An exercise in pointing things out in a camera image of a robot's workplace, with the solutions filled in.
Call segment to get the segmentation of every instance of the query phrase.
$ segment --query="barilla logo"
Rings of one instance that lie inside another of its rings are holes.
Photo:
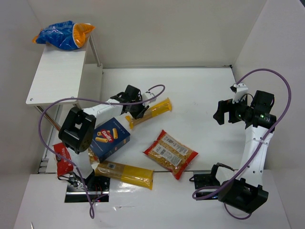
[[[108,142],[113,142],[113,137],[107,132],[107,130],[101,130],[101,134],[104,136],[104,138],[108,139]]]

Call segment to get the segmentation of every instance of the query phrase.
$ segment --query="blue pasta box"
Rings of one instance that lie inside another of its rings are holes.
[[[116,120],[110,119],[94,130],[90,149],[104,161],[130,140],[130,133]]]

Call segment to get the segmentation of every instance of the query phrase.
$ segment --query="metal plate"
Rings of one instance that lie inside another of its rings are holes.
[[[72,182],[76,181],[75,177],[72,175],[70,176],[69,180]],[[96,185],[88,190],[91,201],[93,201],[103,193],[107,195],[98,199],[97,202],[109,202],[110,178],[103,176],[95,177],[95,183]],[[80,185],[78,187],[74,187],[73,185],[68,183],[65,203],[82,203],[82,202],[88,202],[84,189],[81,188]]]

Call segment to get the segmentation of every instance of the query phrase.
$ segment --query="shelf leg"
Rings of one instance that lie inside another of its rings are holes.
[[[81,109],[81,106],[79,105],[79,103],[73,104],[73,106],[75,106],[75,107]]]
[[[97,50],[96,50],[96,47],[95,47],[95,43],[94,43],[92,34],[91,34],[90,37],[89,37],[89,42],[90,42],[90,46],[91,46],[91,48],[92,48],[92,52],[93,52],[95,61],[96,61],[96,63],[97,63],[97,66],[98,66],[98,67],[101,67],[102,64],[101,64],[100,58],[99,58],[99,56],[98,56],[98,54],[97,54]]]
[[[40,113],[42,113],[42,112],[44,111],[43,108],[42,108],[41,106],[35,106],[35,108],[36,108]],[[51,118],[51,116],[49,116],[48,113],[45,113],[45,114],[44,114],[44,117],[51,123],[51,125],[52,125],[55,129],[57,129],[58,131],[60,131],[61,126],[60,126],[53,118]]]

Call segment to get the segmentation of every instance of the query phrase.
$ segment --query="blue chip bag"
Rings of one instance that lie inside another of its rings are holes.
[[[33,43],[50,43],[63,50],[75,50],[82,47],[95,27],[85,23],[65,21],[49,25],[34,37]]]

